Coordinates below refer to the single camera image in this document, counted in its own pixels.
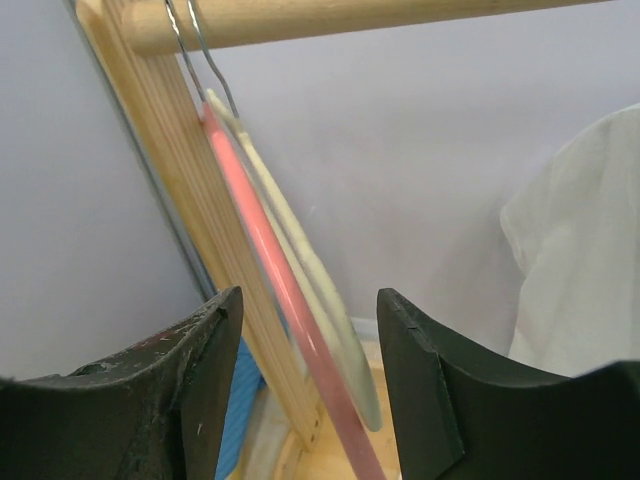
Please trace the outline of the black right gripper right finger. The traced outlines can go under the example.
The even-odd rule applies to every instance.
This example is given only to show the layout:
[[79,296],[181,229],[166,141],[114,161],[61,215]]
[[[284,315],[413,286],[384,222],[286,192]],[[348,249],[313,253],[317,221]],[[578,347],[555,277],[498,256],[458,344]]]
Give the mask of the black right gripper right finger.
[[377,322],[406,479],[635,479],[639,365],[568,378],[495,353],[391,288]]

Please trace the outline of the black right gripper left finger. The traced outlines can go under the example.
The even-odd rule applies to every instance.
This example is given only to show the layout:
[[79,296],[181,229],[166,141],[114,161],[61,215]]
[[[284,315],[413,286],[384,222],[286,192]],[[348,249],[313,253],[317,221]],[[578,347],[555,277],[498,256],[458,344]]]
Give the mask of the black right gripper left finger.
[[2,478],[214,478],[242,322],[231,287],[69,375],[2,379]]

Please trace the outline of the cream hanger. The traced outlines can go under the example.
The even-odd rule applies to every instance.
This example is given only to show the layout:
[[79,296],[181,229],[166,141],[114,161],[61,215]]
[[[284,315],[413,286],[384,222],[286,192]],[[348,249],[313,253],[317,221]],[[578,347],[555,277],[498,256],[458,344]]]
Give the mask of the cream hanger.
[[253,172],[249,174],[250,180],[259,187],[258,196],[262,207],[266,210],[304,298],[346,382],[358,413],[366,427],[377,432],[382,428],[383,420],[375,382],[345,304],[239,118],[229,85],[211,58],[204,41],[197,4],[189,1],[187,8],[201,50],[227,97],[227,101],[222,102],[210,90],[209,104],[222,118],[251,163]]

